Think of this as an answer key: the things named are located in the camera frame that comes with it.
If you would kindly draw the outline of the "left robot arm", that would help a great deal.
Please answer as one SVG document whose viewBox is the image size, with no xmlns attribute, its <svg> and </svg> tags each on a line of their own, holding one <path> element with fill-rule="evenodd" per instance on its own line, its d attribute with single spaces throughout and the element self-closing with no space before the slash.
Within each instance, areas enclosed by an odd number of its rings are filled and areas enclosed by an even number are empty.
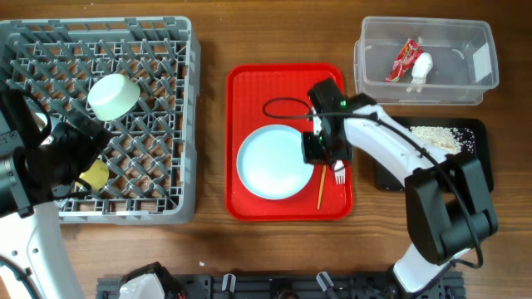
<svg viewBox="0 0 532 299">
<path fill-rule="evenodd" d="M 74 110 L 65 122 L 45 117 L 39 127 L 28 103 L 42 103 L 31 93 L 6 89 L 1 93 L 1 276 L 10 296 L 21 298 L 81 298 L 83 291 L 62 240 L 53 189 L 81 178 L 111 141 L 103 125 L 130 110 L 138 87 L 99 91 L 88 100 L 91 119 Z"/>
</svg>

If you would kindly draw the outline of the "light green bowl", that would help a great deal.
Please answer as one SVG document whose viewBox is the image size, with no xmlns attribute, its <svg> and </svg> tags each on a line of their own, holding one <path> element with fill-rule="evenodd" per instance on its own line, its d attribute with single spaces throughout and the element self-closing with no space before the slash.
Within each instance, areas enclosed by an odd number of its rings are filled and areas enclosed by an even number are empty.
<svg viewBox="0 0 532 299">
<path fill-rule="evenodd" d="M 96 118 L 114 120 L 127 113 L 140 98 L 140 87 L 116 73 L 101 78 L 88 93 L 88 104 Z"/>
</svg>

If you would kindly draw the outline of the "red sauce packet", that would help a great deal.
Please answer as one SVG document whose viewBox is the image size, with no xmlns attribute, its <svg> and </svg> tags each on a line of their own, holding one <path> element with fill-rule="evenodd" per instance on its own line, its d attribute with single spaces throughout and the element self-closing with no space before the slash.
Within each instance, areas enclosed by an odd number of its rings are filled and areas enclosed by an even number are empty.
<svg viewBox="0 0 532 299">
<path fill-rule="evenodd" d="M 424 51 L 418 43 L 412 39 L 408 39 L 395 58 L 392 65 L 392 70 L 386 77 L 385 82 L 399 81 L 406 74 L 406 72 L 414 66 L 416 60 L 423 53 Z"/>
</svg>

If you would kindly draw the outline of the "pile of rice waste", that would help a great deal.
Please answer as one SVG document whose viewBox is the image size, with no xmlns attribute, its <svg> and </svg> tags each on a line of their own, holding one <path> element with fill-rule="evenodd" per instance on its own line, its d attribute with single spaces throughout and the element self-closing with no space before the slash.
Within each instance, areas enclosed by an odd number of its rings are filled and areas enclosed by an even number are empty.
<svg viewBox="0 0 532 299">
<path fill-rule="evenodd" d="M 411 126 L 409 130 L 418 138 L 446 150 L 450 154 L 475 153 L 475 136 L 467 128 L 442 126 Z"/>
</svg>

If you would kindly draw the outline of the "yellow plastic cup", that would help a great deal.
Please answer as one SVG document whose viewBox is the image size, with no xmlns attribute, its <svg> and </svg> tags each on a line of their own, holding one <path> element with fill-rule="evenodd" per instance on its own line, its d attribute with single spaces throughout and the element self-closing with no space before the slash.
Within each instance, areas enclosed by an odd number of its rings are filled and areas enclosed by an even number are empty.
<svg viewBox="0 0 532 299">
<path fill-rule="evenodd" d="M 87 171 L 80 174 L 80 179 L 88 183 L 93 190 L 99 190 L 109 179 L 109 169 L 106 163 L 97 159 Z"/>
</svg>

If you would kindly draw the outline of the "large light blue plate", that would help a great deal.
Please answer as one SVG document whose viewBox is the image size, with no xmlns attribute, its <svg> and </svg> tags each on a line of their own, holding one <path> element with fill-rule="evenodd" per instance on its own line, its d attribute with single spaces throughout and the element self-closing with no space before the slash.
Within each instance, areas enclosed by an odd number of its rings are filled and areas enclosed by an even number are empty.
<svg viewBox="0 0 532 299">
<path fill-rule="evenodd" d="M 265 125 L 250 133 L 237 153 L 237 174 L 252 194 L 285 200 L 306 187 L 314 166 L 303 161 L 302 133 L 288 125 Z"/>
</svg>

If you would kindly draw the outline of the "white napkin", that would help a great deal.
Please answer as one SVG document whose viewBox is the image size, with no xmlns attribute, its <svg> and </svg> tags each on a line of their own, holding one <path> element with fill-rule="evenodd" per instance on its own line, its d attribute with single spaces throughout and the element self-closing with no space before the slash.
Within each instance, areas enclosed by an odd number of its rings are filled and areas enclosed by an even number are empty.
<svg viewBox="0 0 532 299">
<path fill-rule="evenodd" d="M 428 73 L 433 67 L 433 60 L 430 53 L 422 53 L 414 64 L 414 67 L 411 70 L 411 86 L 407 87 L 407 92 L 412 92 L 416 90 L 417 93 L 422 91 L 422 87 L 426 83 L 426 78 Z"/>
</svg>

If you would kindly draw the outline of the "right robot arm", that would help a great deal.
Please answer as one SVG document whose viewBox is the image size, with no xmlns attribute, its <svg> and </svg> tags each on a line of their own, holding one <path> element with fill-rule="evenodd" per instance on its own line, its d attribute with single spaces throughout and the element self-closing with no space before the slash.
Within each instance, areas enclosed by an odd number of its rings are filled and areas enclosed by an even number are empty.
<svg viewBox="0 0 532 299">
<path fill-rule="evenodd" d="M 388 272 L 390 298 L 415 298 L 451 267 L 483 264 L 481 243 L 499 227 L 480 161 L 451 154 L 416 137 L 370 96 L 348 99 L 332 79 L 308 91 L 308 118 L 317 132 L 303 133 L 303 160 L 331 170 L 359 148 L 387 168 L 406 195 L 411 245 Z"/>
</svg>

